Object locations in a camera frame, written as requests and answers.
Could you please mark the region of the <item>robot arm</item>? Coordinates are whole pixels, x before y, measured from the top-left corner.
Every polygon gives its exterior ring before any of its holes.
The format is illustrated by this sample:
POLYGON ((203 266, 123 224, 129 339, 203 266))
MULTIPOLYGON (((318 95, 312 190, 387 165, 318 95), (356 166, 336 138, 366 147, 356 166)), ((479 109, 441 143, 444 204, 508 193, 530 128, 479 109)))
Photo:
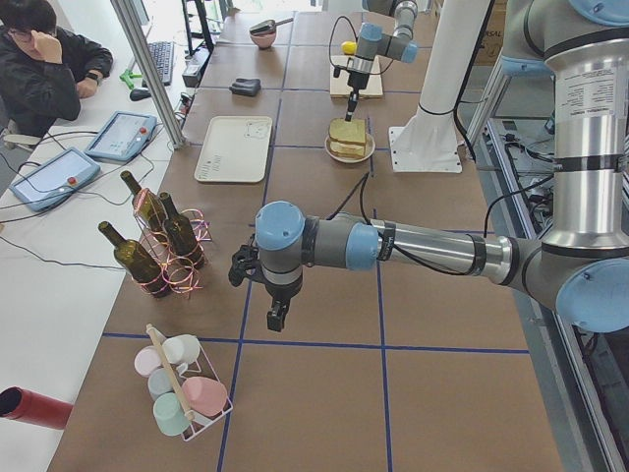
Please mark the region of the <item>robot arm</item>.
POLYGON ((360 91, 367 88, 375 57, 382 56, 390 60, 412 63, 419 49, 414 41, 414 23, 420 13, 416 1, 366 0, 362 2, 362 6, 369 12, 392 18, 394 29, 392 34, 388 34, 379 25, 362 23, 357 49, 345 66, 349 75, 347 85, 351 89, 345 115, 346 122, 352 121, 360 91))
POLYGON ((539 240, 488 239, 350 214, 306 217, 270 203, 257 213, 253 274, 272 298, 269 329, 283 328, 305 266, 368 270, 388 260, 484 276, 589 331, 628 325, 628 5, 512 1, 504 48, 506 63, 540 59, 554 75, 551 229, 539 240))

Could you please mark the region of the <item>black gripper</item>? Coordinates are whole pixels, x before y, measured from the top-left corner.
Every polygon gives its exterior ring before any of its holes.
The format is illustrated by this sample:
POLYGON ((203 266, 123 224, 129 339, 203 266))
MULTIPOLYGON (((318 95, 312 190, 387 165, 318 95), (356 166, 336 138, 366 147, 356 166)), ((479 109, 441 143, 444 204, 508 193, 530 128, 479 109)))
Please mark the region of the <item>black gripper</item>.
POLYGON ((345 121, 352 121, 358 105, 360 91, 367 88, 369 79, 369 73, 365 74, 356 71, 348 72, 347 86, 350 88, 350 95, 347 101, 345 121))
POLYGON ((303 274, 299 272, 297 275, 289 275, 287 279, 280 281, 271 279, 265 273, 262 276, 265 290, 271 296, 270 310, 266 314, 267 328, 283 329, 290 302, 302 289, 303 274))

